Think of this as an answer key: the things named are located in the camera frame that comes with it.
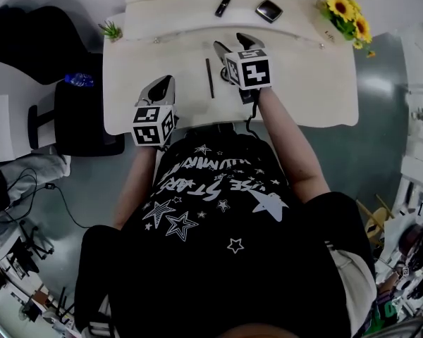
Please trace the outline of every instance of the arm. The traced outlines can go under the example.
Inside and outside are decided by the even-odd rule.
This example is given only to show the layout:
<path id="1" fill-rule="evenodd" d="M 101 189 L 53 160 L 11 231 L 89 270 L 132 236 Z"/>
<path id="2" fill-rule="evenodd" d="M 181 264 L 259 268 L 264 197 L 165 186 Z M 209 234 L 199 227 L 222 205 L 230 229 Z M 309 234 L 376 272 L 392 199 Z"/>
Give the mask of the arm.
<path id="1" fill-rule="evenodd" d="M 296 196 L 306 203 L 329 192 L 312 147 L 271 88 L 261 89 L 259 109 Z"/>
<path id="2" fill-rule="evenodd" d="M 121 230 L 136 208 L 147 198 L 154 179 L 157 150 L 140 147 L 118 200 L 114 227 Z"/>

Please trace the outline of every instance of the flower bouquet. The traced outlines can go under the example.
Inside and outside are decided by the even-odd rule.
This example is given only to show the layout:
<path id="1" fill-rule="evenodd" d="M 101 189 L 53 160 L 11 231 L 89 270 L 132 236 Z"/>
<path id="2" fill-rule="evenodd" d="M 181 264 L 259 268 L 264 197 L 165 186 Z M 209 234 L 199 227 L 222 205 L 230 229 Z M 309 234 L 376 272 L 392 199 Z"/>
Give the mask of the flower bouquet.
<path id="1" fill-rule="evenodd" d="M 335 44 L 352 41 L 356 49 L 368 50 L 368 57 L 375 56 L 369 50 L 372 42 L 369 23 L 355 0 L 318 1 L 317 8 L 321 14 L 315 27 L 326 40 Z"/>

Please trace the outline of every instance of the succulent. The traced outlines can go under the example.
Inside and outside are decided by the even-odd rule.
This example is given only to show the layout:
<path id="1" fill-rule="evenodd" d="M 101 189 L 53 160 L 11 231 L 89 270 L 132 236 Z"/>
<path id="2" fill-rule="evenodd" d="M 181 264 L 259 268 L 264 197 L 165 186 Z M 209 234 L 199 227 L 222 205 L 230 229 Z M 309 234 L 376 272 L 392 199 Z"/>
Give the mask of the succulent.
<path id="1" fill-rule="evenodd" d="M 105 25 L 99 24 L 99 27 L 102 29 L 102 34 L 112 42 L 122 37 L 121 28 L 116 26 L 112 21 L 105 21 Z"/>

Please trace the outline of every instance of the small black device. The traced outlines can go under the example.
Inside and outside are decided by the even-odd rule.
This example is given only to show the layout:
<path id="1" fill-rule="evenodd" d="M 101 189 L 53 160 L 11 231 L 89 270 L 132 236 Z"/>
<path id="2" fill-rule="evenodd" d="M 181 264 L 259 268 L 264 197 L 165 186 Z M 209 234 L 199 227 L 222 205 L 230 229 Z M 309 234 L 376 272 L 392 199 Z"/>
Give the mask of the small black device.
<path id="1" fill-rule="evenodd" d="M 282 15 L 283 10 L 271 0 L 262 1 L 255 9 L 255 12 L 265 19 L 268 23 L 276 21 Z"/>
<path id="2" fill-rule="evenodd" d="M 214 15 L 217 16 L 218 18 L 220 18 L 223 15 L 224 11 L 227 9 L 227 5 L 230 2 L 231 2 L 231 0 L 221 1 L 221 3 L 219 4 L 219 6 L 218 6 Z"/>

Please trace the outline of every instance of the black chair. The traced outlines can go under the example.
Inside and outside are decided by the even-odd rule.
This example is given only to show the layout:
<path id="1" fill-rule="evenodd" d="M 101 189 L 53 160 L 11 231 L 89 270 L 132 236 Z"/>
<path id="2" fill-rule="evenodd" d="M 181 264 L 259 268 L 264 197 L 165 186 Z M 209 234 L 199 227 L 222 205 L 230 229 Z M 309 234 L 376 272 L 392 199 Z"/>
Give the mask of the black chair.
<path id="1" fill-rule="evenodd" d="M 66 74 L 86 73 L 93 87 L 75 87 L 60 81 L 53 111 L 38 115 L 28 111 L 28 139 L 39 148 L 38 128 L 54 120 L 56 148 L 72 156 L 121 154 L 124 136 L 104 129 L 102 55 L 89 54 L 75 26 L 64 11 L 45 6 L 26 13 L 21 8 L 0 8 L 0 62 L 13 66 L 43 85 L 64 79 Z"/>

